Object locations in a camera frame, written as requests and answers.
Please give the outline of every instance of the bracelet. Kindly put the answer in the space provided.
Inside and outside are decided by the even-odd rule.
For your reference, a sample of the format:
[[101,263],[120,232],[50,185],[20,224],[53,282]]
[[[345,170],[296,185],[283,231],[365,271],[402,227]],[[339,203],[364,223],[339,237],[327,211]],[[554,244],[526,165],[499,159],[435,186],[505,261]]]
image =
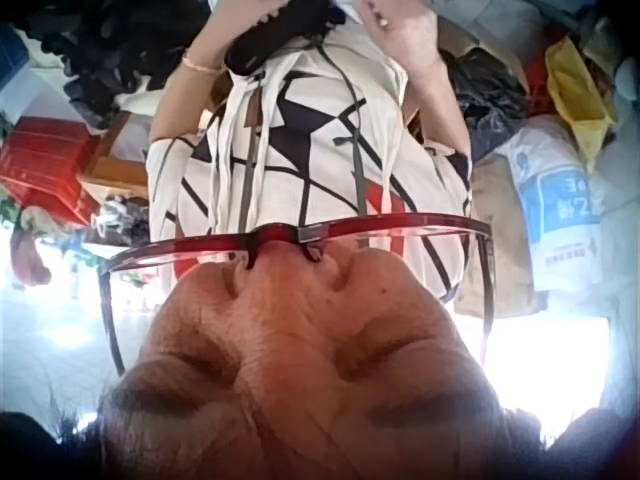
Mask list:
[[189,60],[189,57],[187,56],[188,53],[189,53],[188,50],[184,52],[184,55],[182,56],[182,64],[188,69],[193,70],[194,72],[205,73],[207,75],[212,75],[214,77],[217,77],[226,69],[224,65],[218,68],[209,68],[209,67],[203,67],[202,65],[196,65],[191,60]]

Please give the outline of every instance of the eyebrow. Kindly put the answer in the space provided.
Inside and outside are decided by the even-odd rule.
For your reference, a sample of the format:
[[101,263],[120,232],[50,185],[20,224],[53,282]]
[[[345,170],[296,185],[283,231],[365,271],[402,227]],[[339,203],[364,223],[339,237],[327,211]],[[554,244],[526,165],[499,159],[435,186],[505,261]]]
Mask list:
[[497,408],[494,395],[483,388],[435,397],[419,396],[401,405],[375,407],[369,418],[379,428],[400,429],[466,420]]
[[203,402],[171,393],[131,388],[116,388],[109,395],[108,402],[121,412],[172,418],[189,417],[204,406]]

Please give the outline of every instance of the eyeglasses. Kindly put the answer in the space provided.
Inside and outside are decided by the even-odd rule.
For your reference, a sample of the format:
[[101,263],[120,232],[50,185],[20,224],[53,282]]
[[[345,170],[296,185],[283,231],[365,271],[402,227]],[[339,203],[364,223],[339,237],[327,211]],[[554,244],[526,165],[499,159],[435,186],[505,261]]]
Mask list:
[[273,241],[299,245],[311,261],[318,261],[315,247],[328,240],[355,239],[367,246],[376,238],[430,238],[441,236],[475,236],[484,283],[484,329],[481,362],[486,358],[487,341],[494,320],[495,263],[491,226],[476,220],[440,214],[388,214],[349,218],[305,227],[271,224],[250,233],[213,235],[168,240],[134,248],[106,261],[98,270],[102,317],[111,355],[120,376],[125,366],[118,345],[111,305],[111,274],[158,267],[185,260],[197,260],[221,254],[248,255],[247,268],[253,268],[258,251]]

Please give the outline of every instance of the shirt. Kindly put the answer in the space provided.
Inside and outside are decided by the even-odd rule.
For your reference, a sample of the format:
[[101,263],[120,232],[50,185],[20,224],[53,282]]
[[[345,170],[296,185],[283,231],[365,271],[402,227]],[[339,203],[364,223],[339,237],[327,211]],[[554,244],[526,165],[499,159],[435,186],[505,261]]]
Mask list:
[[[409,134],[400,107],[406,73],[361,25],[336,28],[320,47],[297,39],[257,74],[232,77],[226,109],[204,134],[150,147],[152,241],[357,216],[356,137],[367,214],[470,214],[469,159]],[[401,256],[444,303],[455,297],[467,238],[374,246]],[[163,268],[164,288],[190,266]]]

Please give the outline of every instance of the yellow bag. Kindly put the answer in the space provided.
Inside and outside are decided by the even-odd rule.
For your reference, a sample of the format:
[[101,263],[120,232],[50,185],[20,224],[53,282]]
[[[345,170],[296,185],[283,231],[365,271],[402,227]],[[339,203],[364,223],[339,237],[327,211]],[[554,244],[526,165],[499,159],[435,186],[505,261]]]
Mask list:
[[546,59],[549,94],[560,116],[571,126],[587,170],[593,172],[615,114],[602,99],[571,39],[549,47]]

